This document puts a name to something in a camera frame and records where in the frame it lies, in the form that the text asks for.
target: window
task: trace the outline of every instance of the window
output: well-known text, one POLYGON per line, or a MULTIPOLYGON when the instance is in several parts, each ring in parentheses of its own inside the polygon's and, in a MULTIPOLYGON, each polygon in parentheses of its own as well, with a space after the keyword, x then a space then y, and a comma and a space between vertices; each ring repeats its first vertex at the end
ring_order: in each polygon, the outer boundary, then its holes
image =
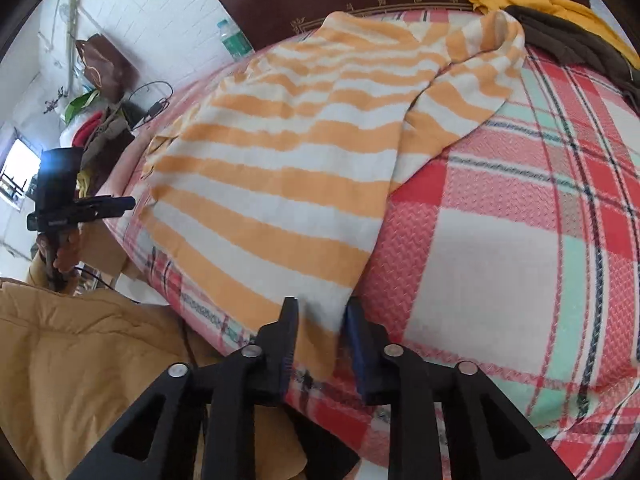
POLYGON ((38 173, 39 168, 40 158, 22 139, 15 139, 0 175, 0 193, 9 202, 21 208, 31 179, 38 173))

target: green bottle label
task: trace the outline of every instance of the green bottle label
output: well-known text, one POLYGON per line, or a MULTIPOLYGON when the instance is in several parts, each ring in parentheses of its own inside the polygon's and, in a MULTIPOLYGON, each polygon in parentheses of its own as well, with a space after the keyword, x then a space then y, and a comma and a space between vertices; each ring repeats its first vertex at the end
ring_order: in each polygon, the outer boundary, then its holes
POLYGON ((253 50, 249 41, 242 32, 238 32, 237 34, 224 39, 222 44, 234 59, 241 59, 253 50))

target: human hand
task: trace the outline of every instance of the human hand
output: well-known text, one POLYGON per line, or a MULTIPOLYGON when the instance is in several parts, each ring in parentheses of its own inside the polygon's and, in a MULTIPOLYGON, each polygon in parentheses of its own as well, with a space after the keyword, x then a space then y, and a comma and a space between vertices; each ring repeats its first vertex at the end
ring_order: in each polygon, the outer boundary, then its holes
MULTIPOLYGON (((55 269, 62 273, 71 271, 80 263, 80 230, 76 227, 64 233, 60 240, 60 248, 53 262, 55 269)), ((36 238, 38 250, 43 259, 47 258, 47 239, 43 234, 36 238)))

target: brown bag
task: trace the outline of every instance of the brown bag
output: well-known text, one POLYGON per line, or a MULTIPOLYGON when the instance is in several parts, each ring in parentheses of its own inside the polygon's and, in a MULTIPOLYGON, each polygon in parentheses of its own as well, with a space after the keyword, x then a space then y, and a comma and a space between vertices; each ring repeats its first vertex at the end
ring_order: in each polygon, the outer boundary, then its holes
POLYGON ((138 72, 101 34, 86 41, 77 40, 76 49, 84 63, 84 76, 111 103, 118 103, 126 89, 130 89, 138 78, 138 72))

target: orange and white striped sweater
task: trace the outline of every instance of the orange and white striped sweater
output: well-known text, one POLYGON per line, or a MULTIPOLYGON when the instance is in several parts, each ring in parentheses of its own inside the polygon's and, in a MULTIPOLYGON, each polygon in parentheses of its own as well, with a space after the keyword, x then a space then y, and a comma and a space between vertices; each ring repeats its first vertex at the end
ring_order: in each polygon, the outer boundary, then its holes
POLYGON ((174 124, 143 222, 250 330, 297 297, 296 360, 325 378, 389 193, 502 106, 524 55, 501 11, 457 29, 334 12, 174 124))

